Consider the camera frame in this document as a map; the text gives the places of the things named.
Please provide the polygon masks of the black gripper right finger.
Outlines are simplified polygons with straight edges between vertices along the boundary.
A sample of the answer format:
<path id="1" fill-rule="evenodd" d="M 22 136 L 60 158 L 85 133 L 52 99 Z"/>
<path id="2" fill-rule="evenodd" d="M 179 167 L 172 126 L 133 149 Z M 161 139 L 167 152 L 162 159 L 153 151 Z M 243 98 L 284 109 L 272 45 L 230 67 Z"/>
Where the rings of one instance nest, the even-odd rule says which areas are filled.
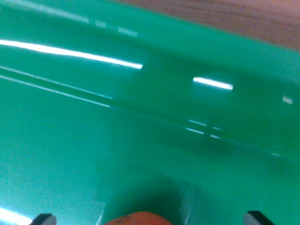
<path id="1" fill-rule="evenodd" d="M 243 216 L 244 225 L 275 225 L 264 214 L 258 210 L 248 211 Z"/>

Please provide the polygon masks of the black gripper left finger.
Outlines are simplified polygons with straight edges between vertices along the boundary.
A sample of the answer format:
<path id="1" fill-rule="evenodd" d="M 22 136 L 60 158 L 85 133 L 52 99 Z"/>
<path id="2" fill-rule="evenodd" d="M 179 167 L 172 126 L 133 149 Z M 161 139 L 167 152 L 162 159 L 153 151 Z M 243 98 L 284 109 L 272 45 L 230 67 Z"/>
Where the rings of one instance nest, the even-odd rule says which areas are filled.
<path id="1" fill-rule="evenodd" d="M 56 225 L 57 219 L 51 213 L 42 213 L 35 217 L 30 225 Z"/>

